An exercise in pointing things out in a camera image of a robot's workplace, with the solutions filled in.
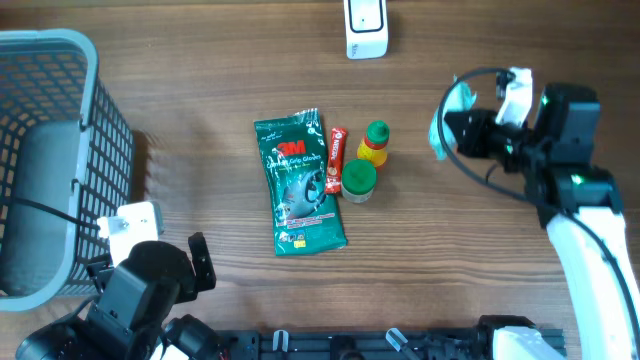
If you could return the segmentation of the red coffee stick sachet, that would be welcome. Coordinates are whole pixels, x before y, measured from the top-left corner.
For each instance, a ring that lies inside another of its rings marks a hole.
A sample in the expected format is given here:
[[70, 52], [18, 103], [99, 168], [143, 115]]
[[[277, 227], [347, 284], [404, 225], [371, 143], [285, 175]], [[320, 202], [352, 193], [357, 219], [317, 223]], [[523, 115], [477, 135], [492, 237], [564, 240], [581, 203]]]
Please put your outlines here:
[[328, 148], [325, 192], [336, 194], [341, 191], [344, 149], [348, 131], [346, 128], [332, 128]]

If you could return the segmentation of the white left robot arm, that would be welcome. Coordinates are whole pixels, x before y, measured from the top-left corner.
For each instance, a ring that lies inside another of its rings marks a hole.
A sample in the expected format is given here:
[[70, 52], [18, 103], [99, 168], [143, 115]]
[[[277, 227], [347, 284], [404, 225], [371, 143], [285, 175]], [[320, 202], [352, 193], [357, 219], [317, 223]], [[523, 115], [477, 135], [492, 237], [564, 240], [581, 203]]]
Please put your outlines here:
[[202, 233], [188, 238], [190, 251], [161, 241], [143, 241], [111, 268], [90, 272], [100, 293], [74, 312], [35, 331], [17, 359], [148, 359], [162, 336], [162, 323], [176, 304], [191, 302], [216, 286]]

